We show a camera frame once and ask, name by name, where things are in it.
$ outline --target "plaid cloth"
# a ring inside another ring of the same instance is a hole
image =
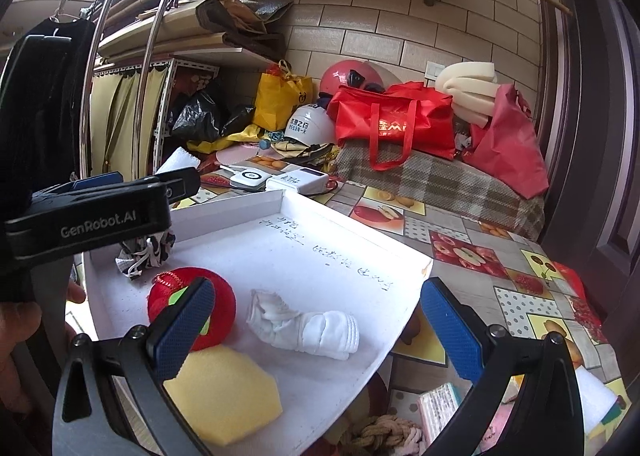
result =
[[[380,142],[378,161],[401,153],[401,146]],[[541,196],[525,200],[500,180],[458,160],[449,162],[414,150],[404,165],[374,171],[368,141],[347,140],[335,163],[336,174],[344,179],[499,225],[531,241],[537,240],[544,225]]]

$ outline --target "white tray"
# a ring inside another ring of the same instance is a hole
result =
[[[341,415],[393,347],[418,302],[432,259],[298,194],[270,191],[172,212],[177,242],[162,270],[130,282],[116,268],[118,247],[84,257],[86,285],[100,338],[148,324],[152,277],[180,266],[220,274],[237,300],[225,344],[248,354],[276,378],[283,413],[273,423],[216,456],[297,455]],[[245,323],[250,290],[279,293],[300,311],[351,313],[360,346],[348,360],[264,344]]]

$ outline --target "blue gripper pad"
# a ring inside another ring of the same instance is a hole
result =
[[[161,382],[177,376],[213,311],[216,301],[213,283],[204,277],[198,279],[202,282],[196,284],[194,280],[174,305],[162,310],[150,327],[157,325],[161,329],[150,353]]]
[[[431,279],[422,285],[420,306],[460,378],[475,385],[484,367],[481,346]]]

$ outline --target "wall outlet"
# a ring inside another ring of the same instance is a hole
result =
[[[424,78],[434,81],[444,68],[446,68],[446,66],[443,64],[436,64],[435,62],[427,61],[427,69],[424,72]]]

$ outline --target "dark red bag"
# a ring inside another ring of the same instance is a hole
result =
[[[412,149],[452,160],[456,151],[450,95],[421,82],[390,86],[384,94],[342,86],[327,107],[335,120],[338,144],[347,138],[369,140],[369,162],[374,170],[402,165]],[[378,141],[402,144],[402,156],[378,163]]]
[[[528,200],[547,190],[549,182],[536,129],[523,112],[528,106],[518,105],[524,104],[519,99],[513,84],[498,88],[491,123],[482,130],[484,135],[472,132],[472,149],[465,151],[463,160]]]

